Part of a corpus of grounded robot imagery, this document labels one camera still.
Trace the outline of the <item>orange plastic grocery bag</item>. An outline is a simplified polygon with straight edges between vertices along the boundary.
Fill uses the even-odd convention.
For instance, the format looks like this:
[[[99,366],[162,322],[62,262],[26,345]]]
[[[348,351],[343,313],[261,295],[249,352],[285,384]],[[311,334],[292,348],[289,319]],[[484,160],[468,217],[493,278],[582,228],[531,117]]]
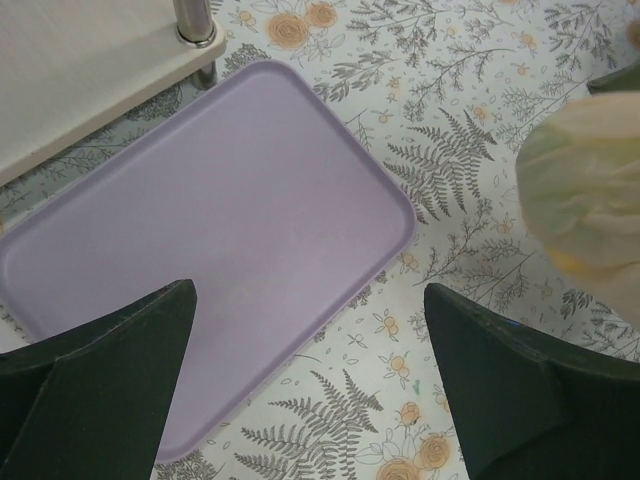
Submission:
[[[522,217],[552,263],[639,324],[639,95],[568,102],[516,158]]]

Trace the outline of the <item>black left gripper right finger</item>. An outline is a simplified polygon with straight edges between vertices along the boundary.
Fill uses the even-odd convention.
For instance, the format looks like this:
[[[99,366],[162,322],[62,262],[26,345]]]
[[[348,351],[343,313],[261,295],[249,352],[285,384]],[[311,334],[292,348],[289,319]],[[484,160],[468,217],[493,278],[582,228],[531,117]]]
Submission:
[[[425,317],[472,479],[636,479],[639,366],[430,283]]]

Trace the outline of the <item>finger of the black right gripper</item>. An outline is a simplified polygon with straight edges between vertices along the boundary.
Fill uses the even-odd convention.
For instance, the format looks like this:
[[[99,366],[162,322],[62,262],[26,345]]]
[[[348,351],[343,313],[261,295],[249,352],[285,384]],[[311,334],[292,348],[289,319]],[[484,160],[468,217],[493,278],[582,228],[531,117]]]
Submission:
[[[638,67],[626,67],[590,80],[587,89],[591,95],[610,92],[630,92],[640,89]]]

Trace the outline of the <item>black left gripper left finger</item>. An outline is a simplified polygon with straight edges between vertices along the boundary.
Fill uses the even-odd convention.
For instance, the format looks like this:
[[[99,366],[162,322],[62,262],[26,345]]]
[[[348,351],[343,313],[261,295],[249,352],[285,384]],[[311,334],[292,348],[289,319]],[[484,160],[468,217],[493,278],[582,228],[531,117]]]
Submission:
[[[2,478],[150,478],[196,305],[178,280],[2,354]]]

